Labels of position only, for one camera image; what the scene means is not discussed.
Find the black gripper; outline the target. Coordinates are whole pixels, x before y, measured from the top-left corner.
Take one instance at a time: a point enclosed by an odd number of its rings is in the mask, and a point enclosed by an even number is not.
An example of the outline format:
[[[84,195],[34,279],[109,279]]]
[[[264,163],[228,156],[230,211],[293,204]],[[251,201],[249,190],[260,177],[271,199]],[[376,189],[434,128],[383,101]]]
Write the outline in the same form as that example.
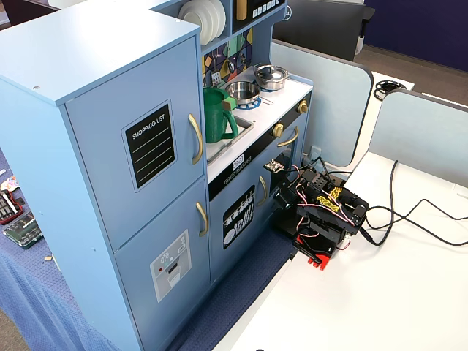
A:
[[[293,234],[293,208],[297,205],[309,205],[310,201],[306,199],[305,194],[306,180],[299,173],[297,176],[290,178],[285,176],[277,185],[277,190],[274,193],[274,200],[278,208],[272,214],[272,225],[282,234]],[[302,225],[304,216],[299,216],[293,239],[304,236]]]

